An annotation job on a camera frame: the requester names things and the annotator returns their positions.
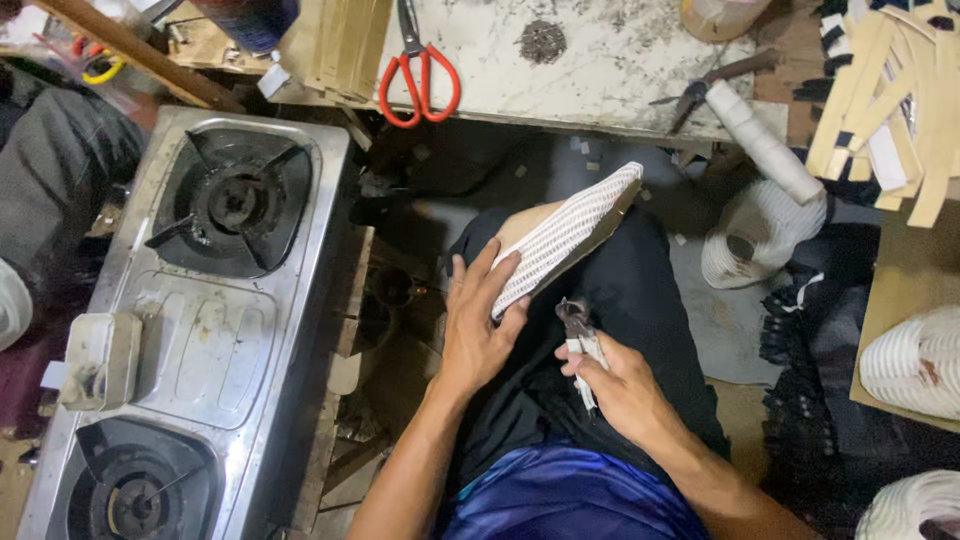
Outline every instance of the blue shirt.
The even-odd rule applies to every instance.
[[[444,539],[706,539],[686,500],[608,455],[544,443],[504,455],[458,495]]]

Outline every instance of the gas stove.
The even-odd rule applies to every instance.
[[[17,538],[256,535],[316,339],[347,132],[161,108],[88,312],[143,322],[133,399],[58,408]]]

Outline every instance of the finger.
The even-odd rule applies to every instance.
[[[589,356],[581,358],[576,373],[590,385],[594,392],[598,392],[600,395],[606,393],[617,382],[616,377],[605,370],[600,362]]]
[[[584,358],[580,353],[570,353],[566,359],[566,364],[561,366],[560,372],[563,373],[566,377],[573,377],[577,373],[577,366],[580,365],[580,361]]]
[[[570,348],[566,346],[566,342],[560,347],[557,347],[557,350],[553,352],[553,356],[556,356],[557,360],[566,360],[569,354]]]
[[[493,302],[496,301],[496,297],[500,295],[503,286],[507,284],[507,280],[510,279],[516,268],[520,265],[520,259],[520,252],[512,251],[505,258],[501,259],[500,263],[496,265],[496,268],[493,268],[490,274],[480,283],[480,288],[476,293],[477,302],[483,306],[488,305],[487,311],[493,308]]]
[[[446,310],[450,311],[457,304],[460,291],[464,288],[464,276],[467,273],[467,263],[460,254],[453,255],[453,276],[450,278],[450,291],[446,294]]]
[[[613,339],[604,331],[596,331],[596,335],[597,340],[600,341],[600,350],[603,351],[603,356],[607,359],[611,371],[617,375],[622,375],[625,370],[636,368],[636,356],[639,353],[635,355],[633,349]]]
[[[473,264],[467,269],[461,294],[466,294],[468,298],[473,296],[473,293],[480,287],[480,283],[490,273],[493,260],[496,259],[496,254],[499,251],[500,240],[497,240],[496,237],[491,238],[487,242],[487,247],[480,250],[480,255],[473,260]]]
[[[514,347],[516,337],[520,335],[523,326],[527,324],[527,308],[530,307],[530,297],[524,296],[507,307],[507,312],[503,314],[503,322],[500,328],[496,329],[495,335],[502,339],[505,345]]]

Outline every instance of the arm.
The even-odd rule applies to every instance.
[[[817,538],[817,534],[711,452],[666,401],[643,355],[598,332],[610,372],[596,360],[571,353],[564,375],[580,375],[597,398],[604,417],[620,434],[652,457],[718,539]]]
[[[515,252],[491,270],[499,249],[491,240],[469,270],[463,258],[453,257],[440,371],[357,509],[349,539],[422,538],[429,532],[467,403],[503,367],[527,321],[530,299],[522,298],[507,309],[499,328],[492,325],[493,301],[520,262]]]

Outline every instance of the white table surface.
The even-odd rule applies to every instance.
[[[414,0],[414,4],[421,42],[432,42],[460,74],[457,115],[465,118],[664,136],[675,103],[650,106],[650,102],[679,95],[691,79],[713,66],[749,57],[756,48],[748,37],[727,45],[699,41],[681,25],[678,0]],[[526,25],[538,19],[560,25],[566,38],[566,51],[552,63],[532,64],[520,56],[518,40]],[[401,53],[402,43],[395,7],[380,73],[391,57]],[[419,83],[420,61],[411,64]],[[436,61],[431,79],[431,104],[442,109],[452,86]],[[752,74],[732,84],[740,95],[753,97]],[[399,110],[410,105],[401,73],[395,75],[388,96]],[[786,105],[753,105],[764,123],[785,139]],[[679,137],[731,140],[706,106],[691,116]]]

